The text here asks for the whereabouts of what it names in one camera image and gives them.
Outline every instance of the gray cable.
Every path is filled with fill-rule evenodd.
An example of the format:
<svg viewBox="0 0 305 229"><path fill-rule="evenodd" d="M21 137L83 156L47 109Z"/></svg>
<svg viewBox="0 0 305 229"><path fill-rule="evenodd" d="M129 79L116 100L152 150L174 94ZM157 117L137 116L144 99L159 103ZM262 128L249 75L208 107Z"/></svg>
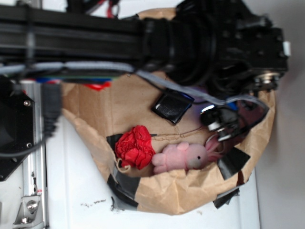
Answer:
<svg viewBox="0 0 305 229"><path fill-rule="evenodd" d="M60 70L61 68L66 68L70 70L115 70L115 71L123 71L123 72L134 72L134 67L130 64L126 63L118 63L118 62L43 62L36 63L31 67L33 71L47 71L47 70ZM0 67L0 74L12 74L12 73L20 73L25 69L24 65L14 65L14 66L5 66ZM227 103L235 102L238 100L246 100L249 102L256 103L264 108L267 106L260 101L258 98L251 95L236 95L227 98L226 100L221 100L215 98L205 92L199 91L197 89L181 86L179 84L173 83L171 81L164 80L156 75L153 75L149 72L138 70L135 72L140 77L149 80L152 83L156 83L162 85L166 88L183 92L191 96L199 97L204 100L207 100L215 105L224 105Z"/></svg>

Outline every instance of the cable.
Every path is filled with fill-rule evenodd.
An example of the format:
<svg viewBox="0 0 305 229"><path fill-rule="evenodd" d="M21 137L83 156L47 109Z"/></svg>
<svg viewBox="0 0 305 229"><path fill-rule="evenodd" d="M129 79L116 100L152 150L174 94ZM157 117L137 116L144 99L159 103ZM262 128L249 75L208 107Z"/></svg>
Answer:
<svg viewBox="0 0 305 229"><path fill-rule="evenodd" d="M170 97L172 97L172 98L175 98L175 99L177 99L177 100L180 100L180 101L182 101L182 102L189 103L189 104L194 104L194 105L202 105L202 104L209 104L209 103L210 103L209 101L206 101L206 100L205 100L205 101L201 101L201 102L192 102L192 101L190 101L190 100L187 99L187 98L178 96L178 95L175 94L175 93L172 93L172 92L167 91L167 90L165 90L165 89L163 89L163 88L161 88L161 87L158 87L157 85L155 85L154 83L150 82L149 80L146 80L146 79L144 79L144 80L145 80L147 83L149 83L151 86L157 88L157 89L158 89L159 91L161 91L162 93L164 93L164 94L166 94L166 95L168 95L168 96L170 96Z"/></svg>
<svg viewBox="0 0 305 229"><path fill-rule="evenodd" d="M247 120L245 119L245 117L239 113L237 113L238 117L242 119L243 123L244 123L244 127L241 129L241 133L244 133L243 137L246 137L247 134L250 132L251 127L249 126Z"/></svg>
<svg viewBox="0 0 305 229"><path fill-rule="evenodd" d="M23 151L16 151L16 152L0 152L0 158L14 158L14 157L21 157L21 156L26 156L27 154L30 154L31 152L39 149L43 144L46 142L46 138L43 138L40 142L35 144L33 147L29 149L25 149Z"/></svg>
<svg viewBox="0 0 305 229"><path fill-rule="evenodd" d="M5 66L0 67L0 75L1 74L9 74L9 73L18 73L22 71L25 68L24 65L15 65L15 66ZM228 97L225 100L221 100L218 98L215 98L207 93L204 93L202 91L196 90L191 87L185 87L178 85L176 83L164 80L162 78L159 78L158 76L155 76L151 73L148 73L143 70L138 70L134 72L134 67L130 64L126 63L118 63L118 62L43 62L43 63L37 63L32 66L33 70L36 71L42 71L42 70L58 70L58 69L67 69L67 70L115 70L115 71L124 71L129 73L135 73L139 75L140 77L149 80L150 82L162 85L166 88L186 93L190 96L200 97L204 100L207 100L215 105L225 105L227 103L232 103L238 100L246 100L249 102L253 102L255 104L258 104L259 106L262 106L266 108L267 106L260 101L258 98L251 96L251 95L236 95Z"/></svg>

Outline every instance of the plush toy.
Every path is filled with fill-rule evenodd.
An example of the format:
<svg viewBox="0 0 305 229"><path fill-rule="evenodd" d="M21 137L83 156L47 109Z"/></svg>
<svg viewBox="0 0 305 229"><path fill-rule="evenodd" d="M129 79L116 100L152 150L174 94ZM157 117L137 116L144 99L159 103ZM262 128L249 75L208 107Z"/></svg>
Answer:
<svg viewBox="0 0 305 229"><path fill-rule="evenodd" d="M216 137L207 142L206 147L188 142L168 145L162 153L152 157L152 164L155 166L153 171L159 174L173 169L202 169L208 162L222 157L221 154L213 152L218 146Z"/></svg>

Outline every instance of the white surface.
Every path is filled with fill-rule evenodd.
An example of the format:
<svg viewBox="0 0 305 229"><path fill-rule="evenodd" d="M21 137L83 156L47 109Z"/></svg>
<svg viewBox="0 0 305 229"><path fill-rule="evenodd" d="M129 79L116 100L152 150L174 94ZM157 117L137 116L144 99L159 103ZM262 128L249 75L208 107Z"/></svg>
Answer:
<svg viewBox="0 0 305 229"><path fill-rule="evenodd" d="M175 7L182 0L121 0L119 17L133 16L143 10L153 8ZM43 0L43 8L46 10L65 11L65 0ZM94 16L105 17L108 3L104 3L94 12Z"/></svg>
<svg viewBox="0 0 305 229"><path fill-rule="evenodd" d="M197 228L259 229L255 175L241 195L217 210L213 203L180 216L111 211L111 192L72 125L60 120L47 143L49 222L51 229Z"/></svg>
<svg viewBox="0 0 305 229"><path fill-rule="evenodd" d="M0 4L12 6L16 4L16 0L0 0Z"/></svg>
<svg viewBox="0 0 305 229"><path fill-rule="evenodd" d="M23 197L23 172L19 166L4 182L0 182L0 229L11 229Z"/></svg>

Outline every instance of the brown paper bag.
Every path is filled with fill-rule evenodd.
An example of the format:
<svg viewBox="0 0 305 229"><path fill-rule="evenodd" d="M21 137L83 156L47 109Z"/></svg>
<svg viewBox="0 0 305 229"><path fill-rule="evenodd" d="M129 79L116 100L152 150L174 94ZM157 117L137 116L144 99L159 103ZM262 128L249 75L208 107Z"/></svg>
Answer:
<svg viewBox="0 0 305 229"><path fill-rule="evenodd" d="M171 9L157 12L173 17ZM146 13L152 16L156 11ZM167 78L161 72L155 74ZM217 163L211 163L202 170L174 170L155 176L152 176L152 166L140 171L118 167L107 137L123 134L136 125L144 125L150 134L157 134L152 138L156 153L168 144L181 141L204 145L211 136L199 119L194 118L202 109L200 105L193 105L176 126L153 113L151 107L160 95L140 77L127 74L100 92L79 84L63 85L63 113L90 150L101 175L114 192L117 207L182 214L214 201L218 195L248 181L269 141L275 116L274 93L260 93L270 111L264 121L236 146L242 154L246 153L247 161L226 179Z"/></svg>

